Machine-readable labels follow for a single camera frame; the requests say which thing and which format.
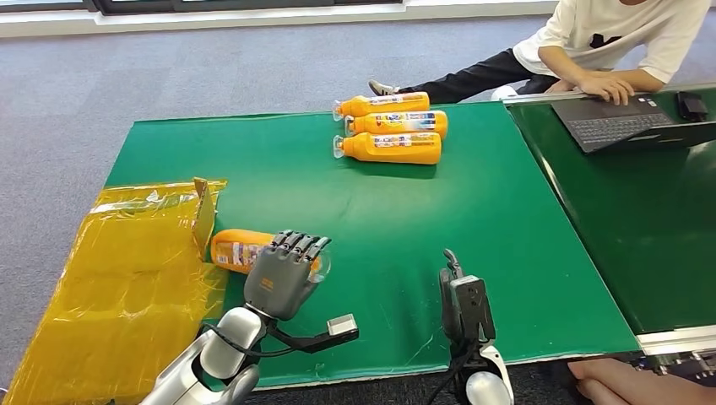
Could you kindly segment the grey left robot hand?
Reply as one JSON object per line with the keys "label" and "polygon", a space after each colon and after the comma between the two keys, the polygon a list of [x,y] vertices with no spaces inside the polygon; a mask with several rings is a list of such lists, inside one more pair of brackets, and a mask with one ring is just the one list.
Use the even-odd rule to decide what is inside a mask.
{"label": "grey left robot hand", "polygon": [[245,306],[273,319],[292,319],[317,287],[313,265],[330,242],[291,229],[276,234],[247,275]]}

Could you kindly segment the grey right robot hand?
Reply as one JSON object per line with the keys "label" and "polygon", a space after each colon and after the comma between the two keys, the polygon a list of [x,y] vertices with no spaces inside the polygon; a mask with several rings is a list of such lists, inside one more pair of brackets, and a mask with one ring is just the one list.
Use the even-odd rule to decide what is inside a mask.
{"label": "grey right robot hand", "polygon": [[455,298],[451,282],[464,276],[458,258],[450,249],[444,249],[443,255],[447,258],[446,267],[439,273],[439,288],[442,302],[442,327],[446,337],[459,342],[462,339],[462,322],[459,315],[459,305]]}

